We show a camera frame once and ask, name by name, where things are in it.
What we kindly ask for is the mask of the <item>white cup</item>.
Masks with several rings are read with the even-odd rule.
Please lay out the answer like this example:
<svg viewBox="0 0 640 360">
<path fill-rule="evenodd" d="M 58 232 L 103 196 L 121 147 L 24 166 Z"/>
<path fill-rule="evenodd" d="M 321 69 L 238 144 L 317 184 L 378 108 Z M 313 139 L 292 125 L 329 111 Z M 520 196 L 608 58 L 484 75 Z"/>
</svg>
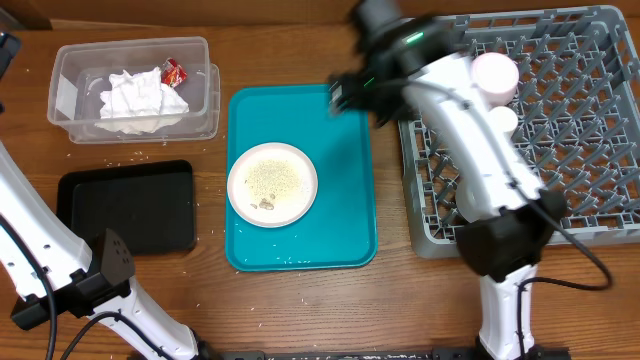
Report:
<svg viewBox="0 0 640 360">
<path fill-rule="evenodd" d="M 497 106 L 489 112 L 492 126 L 503 133 L 506 137 L 511 138 L 518 126 L 518 116 L 509 107 Z"/>
</svg>

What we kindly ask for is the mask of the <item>red snack wrapper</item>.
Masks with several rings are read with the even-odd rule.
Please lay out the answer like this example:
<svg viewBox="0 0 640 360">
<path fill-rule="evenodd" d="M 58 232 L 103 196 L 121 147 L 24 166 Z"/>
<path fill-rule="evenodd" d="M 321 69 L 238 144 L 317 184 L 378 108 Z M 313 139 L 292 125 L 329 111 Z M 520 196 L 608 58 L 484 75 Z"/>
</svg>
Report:
<svg viewBox="0 0 640 360">
<path fill-rule="evenodd" d="M 161 82 L 176 88 L 188 77 L 186 70 L 173 58 L 168 58 L 161 69 Z"/>
</svg>

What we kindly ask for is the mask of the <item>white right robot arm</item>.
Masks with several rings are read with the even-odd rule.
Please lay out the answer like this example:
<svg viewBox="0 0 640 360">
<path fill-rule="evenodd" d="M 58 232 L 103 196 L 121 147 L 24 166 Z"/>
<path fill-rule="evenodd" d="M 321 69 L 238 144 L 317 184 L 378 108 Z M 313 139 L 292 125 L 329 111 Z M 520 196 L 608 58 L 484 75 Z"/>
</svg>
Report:
<svg viewBox="0 0 640 360">
<path fill-rule="evenodd" d="M 547 190 L 495 128 L 470 56 L 451 45 L 434 17 L 406 20 L 392 1 L 365 0 L 351 21 L 364 65 L 331 77 L 331 109 L 372 112 L 386 123 L 410 107 L 435 129 L 477 214 L 455 236 L 460 256 L 480 277 L 478 348 L 492 359 L 527 358 L 535 349 L 529 291 L 566 210 L 563 195 Z"/>
</svg>

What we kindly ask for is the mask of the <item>grey saucer bowl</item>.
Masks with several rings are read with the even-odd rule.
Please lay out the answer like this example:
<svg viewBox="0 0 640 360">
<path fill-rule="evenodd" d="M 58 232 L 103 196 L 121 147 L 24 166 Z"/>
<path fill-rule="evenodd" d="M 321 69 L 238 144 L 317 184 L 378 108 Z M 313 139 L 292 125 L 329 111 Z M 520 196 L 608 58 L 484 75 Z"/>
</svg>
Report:
<svg viewBox="0 0 640 360">
<path fill-rule="evenodd" d="M 462 179 L 458 183 L 455 202 L 459 214 L 467 222 L 472 223 L 482 218 L 482 213 L 477 207 L 473 189 L 465 179 Z"/>
</svg>

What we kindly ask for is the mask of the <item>white napkin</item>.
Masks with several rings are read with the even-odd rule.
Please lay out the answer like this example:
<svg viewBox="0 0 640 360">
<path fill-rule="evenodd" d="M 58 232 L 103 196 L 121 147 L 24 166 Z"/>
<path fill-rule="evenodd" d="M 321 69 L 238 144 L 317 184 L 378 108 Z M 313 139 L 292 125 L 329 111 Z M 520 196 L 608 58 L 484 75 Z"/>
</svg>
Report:
<svg viewBox="0 0 640 360">
<path fill-rule="evenodd" d="M 174 125 L 182 120 L 176 114 L 190 111 L 188 103 L 169 85 L 161 82 L 161 70 L 109 76 L 110 91 L 102 91 L 101 122 L 96 127 L 125 134 L 140 135 Z"/>
</svg>

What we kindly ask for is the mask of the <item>small pink bowl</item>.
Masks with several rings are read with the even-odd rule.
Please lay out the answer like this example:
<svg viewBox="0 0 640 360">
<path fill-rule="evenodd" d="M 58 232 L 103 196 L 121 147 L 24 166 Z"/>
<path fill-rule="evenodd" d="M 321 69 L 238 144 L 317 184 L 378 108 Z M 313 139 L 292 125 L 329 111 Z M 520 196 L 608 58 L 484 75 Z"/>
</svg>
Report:
<svg viewBox="0 0 640 360">
<path fill-rule="evenodd" d="M 508 56 L 489 52 L 471 63 L 471 76 L 491 107 L 506 106 L 516 94 L 520 73 Z"/>
</svg>

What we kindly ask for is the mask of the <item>large white plate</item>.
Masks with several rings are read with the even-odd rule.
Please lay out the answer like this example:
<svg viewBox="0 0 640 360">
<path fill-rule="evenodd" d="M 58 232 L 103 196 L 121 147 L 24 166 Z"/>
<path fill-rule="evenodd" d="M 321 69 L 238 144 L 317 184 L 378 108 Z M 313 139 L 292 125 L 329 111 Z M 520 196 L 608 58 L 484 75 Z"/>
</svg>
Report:
<svg viewBox="0 0 640 360">
<path fill-rule="evenodd" d="M 318 175 L 312 161 L 285 143 L 250 148 L 233 163 L 227 177 L 231 208 L 246 222 L 262 228 L 300 220 L 317 192 Z"/>
</svg>

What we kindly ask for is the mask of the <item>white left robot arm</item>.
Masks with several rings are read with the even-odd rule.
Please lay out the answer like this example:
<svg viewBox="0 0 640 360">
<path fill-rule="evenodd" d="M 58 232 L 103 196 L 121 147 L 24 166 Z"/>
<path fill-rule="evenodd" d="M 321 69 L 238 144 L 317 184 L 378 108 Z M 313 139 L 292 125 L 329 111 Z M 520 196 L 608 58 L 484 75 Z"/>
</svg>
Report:
<svg viewBox="0 0 640 360">
<path fill-rule="evenodd" d="M 50 326 L 55 350 L 57 318 L 88 318 L 87 333 L 102 324 L 146 359 L 215 359 L 194 330 L 174 320 L 135 277 L 125 242 L 106 230 L 87 243 L 65 226 L 15 164 L 1 152 L 1 263 L 19 300 L 14 323 L 30 330 Z"/>
</svg>

